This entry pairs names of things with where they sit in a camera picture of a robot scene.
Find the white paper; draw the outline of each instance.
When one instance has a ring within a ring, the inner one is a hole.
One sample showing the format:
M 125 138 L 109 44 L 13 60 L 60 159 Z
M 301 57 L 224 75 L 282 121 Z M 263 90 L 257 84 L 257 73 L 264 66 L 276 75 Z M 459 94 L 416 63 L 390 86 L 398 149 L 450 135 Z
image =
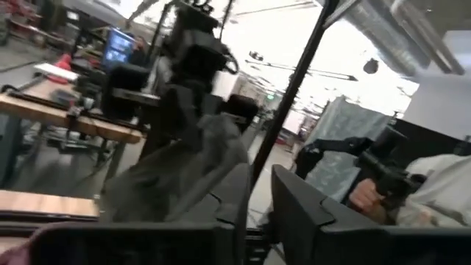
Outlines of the white paper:
M 75 81 L 79 77 L 78 74 L 75 74 L 73 71 L 67 71 L 65 69 L 53 66 L 50 63 L 41 63 L 35 66 L 36 70 L 39 70 L 43 74 L 51 74 L 56 77 L 66 79 L 68 81 Z
M 290 110 L 285 122 L 283 123 L 283 128 L 294 134 L 297 134 L 300 131 L 304 118 L 304 114 Z

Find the person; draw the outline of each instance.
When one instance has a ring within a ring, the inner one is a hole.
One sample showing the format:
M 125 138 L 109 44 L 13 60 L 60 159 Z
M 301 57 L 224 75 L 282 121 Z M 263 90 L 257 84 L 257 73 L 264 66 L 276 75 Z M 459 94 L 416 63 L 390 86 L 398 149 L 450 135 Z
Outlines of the person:
M 386 211 L 372 179 L 362 180 L 349 195 L 351 203 L 384 225 L 408 227 L 467 227 L 471 225 L 471 156 L 437 155 L 420 158 L 406 169 L 427 180 L 403 204 Z
M 127 59 L 127 62 L 135 66 L 146 66 L 146 51 L 145 51 L 145 40 L 144 38 L 137 36 L 134 40 L 134 46 L 132 48 L 132 54 Z

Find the wooden table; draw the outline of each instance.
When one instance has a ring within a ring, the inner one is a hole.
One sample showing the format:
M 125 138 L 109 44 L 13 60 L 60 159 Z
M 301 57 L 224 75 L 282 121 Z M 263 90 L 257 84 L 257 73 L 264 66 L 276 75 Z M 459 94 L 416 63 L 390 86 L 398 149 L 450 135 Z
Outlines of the wooden table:
M 72 85 L 61 85 L 41 78 L 42 77 L 39 77 L 31 81 L 21 86 L 19 89 L 27 88 L 24 90 L 25 94 L 41 99 L 50 99 L 50 93 L 56 89 L 76 93 L 72 90 Z M 3 140 L 0 141 L 1 188 L 2 185 L 4 185 L 5 178 L 13 173 L 18 147 L 23 137 L 21 133 L 21 120 L 27 119 L 47 125 L 67 127 L 68 118 L 64 110 L 17 99 L 9 96 L 7 93 L 0 94 L 0 113 L 5 113 L 10 116 Z M 126 144 L 136 144 L 142 138 L 141 132 L 137 130 L 88 117 L 79 117 L 74 131 L 119 142 L 113 152 L 113 159 L 110 162 L 105 179 L 109 179 L 116 174 Z
M 97 216 L 91 199 L 77 199 L 43 194 L 0 190 L 0 211 L 29 211 L 75 216 Z M 24 243 L 26 238 L 0 238 L 0 253 Z
M 64 45 L 66 45 L 66 46 L 70 46 L 70 45 L 71 45 L 71 43 L 69 43 L 68 41 L 64 40 L 63 38 L 57 37 L 57 36 L 53 36 L 53 35 L 49 34 L 48 32 L 44 32 L 44 31 L 38 29 L 38 28 L 35 27 L 35 26 L 28 25 L 28 24 L 23 24 L 23 23 L 21 23 L 21 22 L 14 21 L 14 20 L 10 20 L 10 22 L 12 23 L 13 26 L 18 27 L 18 28 L 21 28 L 21 29 L 25 29 L 25 30 L 28 31 L 30 34 L 37 34 L 37 35 L 40 35 L 40 36 L 45 37 L 46 39 L 60 42 L 60 43 L 62 43 L 62 44 L 64 44 Z M 12 34 L 15 35 L 16 37 L 19 37 L 19 38 L 28 38 L 28 37 L 23 36 L 23 35 L 18 34 L 18 33 L 15 34 L 14 32 L 12 32 Z

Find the black monitor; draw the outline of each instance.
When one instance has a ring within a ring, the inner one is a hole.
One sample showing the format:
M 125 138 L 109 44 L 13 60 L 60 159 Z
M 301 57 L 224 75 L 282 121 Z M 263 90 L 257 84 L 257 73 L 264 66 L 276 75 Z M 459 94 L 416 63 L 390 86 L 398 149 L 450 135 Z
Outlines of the black monitor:
M 105 52 L 102 57 L 103 68 L 110 70 L 116 63 L 126 63 L 132 54 L 134 39 L 119 29 L 108 32 Z

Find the monitor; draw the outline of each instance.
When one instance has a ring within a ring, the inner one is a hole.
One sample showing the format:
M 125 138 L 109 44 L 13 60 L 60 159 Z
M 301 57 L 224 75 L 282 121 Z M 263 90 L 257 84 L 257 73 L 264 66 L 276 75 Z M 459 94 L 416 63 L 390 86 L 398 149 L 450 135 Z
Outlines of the monitor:
M 79 20 L 79 14 L 72 12 L 72 11 L 67 11 L 67 18 L 73 21 L 78 21 Z
M 134 39 L 119 29 L 112 28 L 108 33 L 102 65 L 110 69 L 115 63 L 125 63 L 132 54 Z

